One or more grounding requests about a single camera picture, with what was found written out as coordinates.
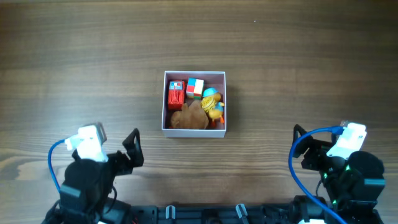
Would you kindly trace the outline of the brown plush toy with carrot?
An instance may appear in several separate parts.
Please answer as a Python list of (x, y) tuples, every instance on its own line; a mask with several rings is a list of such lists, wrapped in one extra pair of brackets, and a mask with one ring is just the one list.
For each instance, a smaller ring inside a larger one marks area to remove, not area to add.
[(208, 124), (209, 119), (200, 100), (194, 100), (190, 105), (184, 103), (182, 109), (174, 112), (170, 119), (172, 129), (206, 129)]

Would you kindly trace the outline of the red toy truck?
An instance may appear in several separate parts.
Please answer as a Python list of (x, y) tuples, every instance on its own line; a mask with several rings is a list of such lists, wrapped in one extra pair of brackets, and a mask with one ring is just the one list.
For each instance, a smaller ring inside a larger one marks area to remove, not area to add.
[(172, 80), (169, 83), (168, 93), (168, 109), (180, 110), (185, 102), (185, 87), (186, 84), (183, 80)]

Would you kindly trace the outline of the multicolour puzzle cube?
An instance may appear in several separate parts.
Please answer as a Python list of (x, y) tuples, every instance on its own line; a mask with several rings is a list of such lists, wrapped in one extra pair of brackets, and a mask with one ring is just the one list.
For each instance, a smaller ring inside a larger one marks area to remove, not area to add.
[(195, 100), (200, 100), (202, 98), (204, 87), (204, 81), (197, 78), (189, 78), (186, 88), (187, 98), (193, 98)]

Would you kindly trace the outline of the orange duck toy blue hat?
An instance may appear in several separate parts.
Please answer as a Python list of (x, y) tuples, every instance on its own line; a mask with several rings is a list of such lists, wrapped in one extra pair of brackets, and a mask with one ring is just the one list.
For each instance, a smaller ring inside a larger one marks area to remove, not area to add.
[(207, 96), (212, 96), (217, 101), (216, 106), (207, 113), (208, 117), (211, 119), (211, 126), (216, 126), (217, 119), (221, 124), (224, 124), (224, 103), (221, 101), (221, 93), (216, 88), (208, 88), (203, 92), (203, 98)]

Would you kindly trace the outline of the yellow round slotted disc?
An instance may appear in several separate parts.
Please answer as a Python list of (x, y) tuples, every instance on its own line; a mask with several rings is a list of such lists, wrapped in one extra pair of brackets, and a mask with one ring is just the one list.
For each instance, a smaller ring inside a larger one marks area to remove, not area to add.
[(212, 110), (217, 104), (217, 101), (212, 96), (204, 97), (201, 101), (201, 108), (208, 113), (209, 110)]

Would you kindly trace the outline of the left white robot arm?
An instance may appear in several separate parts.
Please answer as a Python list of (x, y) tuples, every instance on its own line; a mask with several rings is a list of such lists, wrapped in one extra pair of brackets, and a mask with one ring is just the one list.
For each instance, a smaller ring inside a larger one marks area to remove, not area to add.
[(74, 161), (65, 171), (60, 186), (60, 199), (47, 212), (43, 223), (137, 223), (131, 206), (109, 198), (117, 194), (114, 179), (131, 174), (143, 166), (139, 130), (136, 128), (123, 141), (126, 153), (117, 151), (108, 155), (108, 161), (96, 162), (73, 153)]

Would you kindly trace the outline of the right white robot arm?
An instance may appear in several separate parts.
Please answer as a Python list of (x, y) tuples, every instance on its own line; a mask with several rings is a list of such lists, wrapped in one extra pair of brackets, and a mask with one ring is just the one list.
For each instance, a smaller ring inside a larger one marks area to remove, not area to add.
[[(361, 150), (366, 135), (365, 125), (348, 121), (310, 132), (294, 126), (288, 165), (304, 194), (289, 205), (291, 223), (382, 222), (375, 206), (386, 186), (384, 165)], [(299, 181), (292, 161), (300, 156), (303, 169), (319, 172), (319, 184), (326, 189), (329, 203)]]

